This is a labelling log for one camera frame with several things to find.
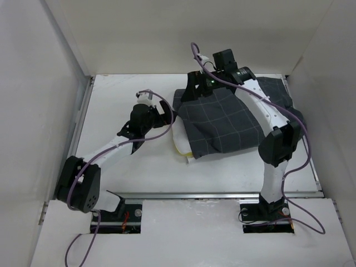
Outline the dark grey checked pillowcase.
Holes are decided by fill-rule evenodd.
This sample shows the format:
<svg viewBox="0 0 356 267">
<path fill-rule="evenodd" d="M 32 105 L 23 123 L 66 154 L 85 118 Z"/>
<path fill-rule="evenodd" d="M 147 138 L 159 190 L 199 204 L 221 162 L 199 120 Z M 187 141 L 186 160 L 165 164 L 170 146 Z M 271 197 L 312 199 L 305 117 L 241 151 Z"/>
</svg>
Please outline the dark grey checked pillowcase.
<svg viewBox="0 0 356 267">
<path fill-rule="evenodd" d="M 270 133 L 241 100 L 243 90 L 236 88 L 232 94 L 218 88 L 210 96 L 181 102 L 184 90 L 174 91 L 171 104 L 176 121 L 184 124 L 195 159 L 257 148 Z"/>
</svg>

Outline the white pillow with yellow edge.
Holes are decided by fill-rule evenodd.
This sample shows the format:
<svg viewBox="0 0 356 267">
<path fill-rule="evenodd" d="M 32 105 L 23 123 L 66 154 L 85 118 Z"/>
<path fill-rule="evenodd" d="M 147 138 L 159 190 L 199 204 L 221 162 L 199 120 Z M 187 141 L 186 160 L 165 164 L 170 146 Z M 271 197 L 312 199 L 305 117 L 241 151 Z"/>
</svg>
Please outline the white pillow with yellow edge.
<svg viewBox="0 0 356 267">
<path fill-rule="evenodd" d="M 187 164 L 192 163 L 195 158 L 193 156 L 189 140 L 181 120 L 176 121 L 172 126 L 172 138 L 175 149 L 180 156 L 182 156 Z"/>
</svg>

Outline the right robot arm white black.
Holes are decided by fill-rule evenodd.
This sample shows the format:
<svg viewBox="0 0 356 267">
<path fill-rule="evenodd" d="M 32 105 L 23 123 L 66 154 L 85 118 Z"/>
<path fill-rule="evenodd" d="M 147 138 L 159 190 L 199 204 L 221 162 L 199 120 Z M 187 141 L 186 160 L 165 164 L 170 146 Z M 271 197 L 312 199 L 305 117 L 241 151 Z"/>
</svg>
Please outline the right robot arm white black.
<svg viewBox="0 0 356 267">
<path fill-rule="evenodd" d="M 285 203 L 286 167 L 305 126 L 298 117 L 290 121 L 286 116 L 289 111 L 272 103 L 261 89 L 244 87 L 245 82 L 255 81 L 256 76 L 250 68 L 238 67 L 232 50 L 214 53 L 214 72 L 205 67 L 209 59 L 200 53 L 195 43 L 192 44 L 192 52 L 201 69 L 188 73 L 181 102 L 194 102 L 225 88 L 232 91 L 255 117 L 264 133 L 258 146 L 259 156 L 264 162 L 264 180 L 259 202 L 254 208 L 262 218 L 271 219 Z"/>
</svg>

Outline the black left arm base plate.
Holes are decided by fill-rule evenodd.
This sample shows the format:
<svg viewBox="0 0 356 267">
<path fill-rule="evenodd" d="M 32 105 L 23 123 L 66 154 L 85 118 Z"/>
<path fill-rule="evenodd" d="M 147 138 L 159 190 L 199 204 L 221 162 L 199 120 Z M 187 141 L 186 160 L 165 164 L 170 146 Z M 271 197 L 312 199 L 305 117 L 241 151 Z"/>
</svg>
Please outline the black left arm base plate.
<svg viewBox="0 0 356 267">
<path fill-rule="evenodd" d="M 99 226 L 98 234 L 140 234 L 143 212 L 142 201 L 127 200 L 119 211 L 108 212 L 101 210 L 101 221 L 98 215 L 92 215 L 90 233 L 93 234 Z"/>
</svg>

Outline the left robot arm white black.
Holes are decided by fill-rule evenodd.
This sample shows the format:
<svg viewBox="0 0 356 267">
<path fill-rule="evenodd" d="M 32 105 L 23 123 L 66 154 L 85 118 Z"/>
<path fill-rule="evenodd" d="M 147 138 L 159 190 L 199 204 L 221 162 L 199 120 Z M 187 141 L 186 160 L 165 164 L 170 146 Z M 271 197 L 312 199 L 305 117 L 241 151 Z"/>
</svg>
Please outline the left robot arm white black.
<svg viewBox="0 0 356 267">
<path fill-rule="evenodd" d="M 110 219 L 121 219 L 125 201 L 101 188 L 101 176 L 148 141 L 146 135 L 150 130 L 172 126 L 175 114 L 171 106 L 165 100 L 161 100 L 160 105 L 163 113 L 159 113 L 154 105 L 134 105 L 130 119 L 109 143 L 89 155 L 67 158 L 56 185 L 56 199 L 67 204 L 71 210 L 83 213 L 105 211 Z"/>
</svg>

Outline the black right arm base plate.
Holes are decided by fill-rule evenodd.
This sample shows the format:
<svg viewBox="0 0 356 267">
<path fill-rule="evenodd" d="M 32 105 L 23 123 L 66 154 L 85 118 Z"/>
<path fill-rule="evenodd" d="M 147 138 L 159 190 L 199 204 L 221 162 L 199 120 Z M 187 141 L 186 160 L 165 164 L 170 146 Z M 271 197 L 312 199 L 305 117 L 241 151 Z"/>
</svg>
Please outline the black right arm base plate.
<svg viewBox="0 0 356 267">
<path fill-rule="evenodd" d="M 290 209 L 286 201 L 273 211 L 265 211 L 260 203 L 242 203 L 239 221 L 243 225 L 244 234 L 294 233 Z"/>
</svg>

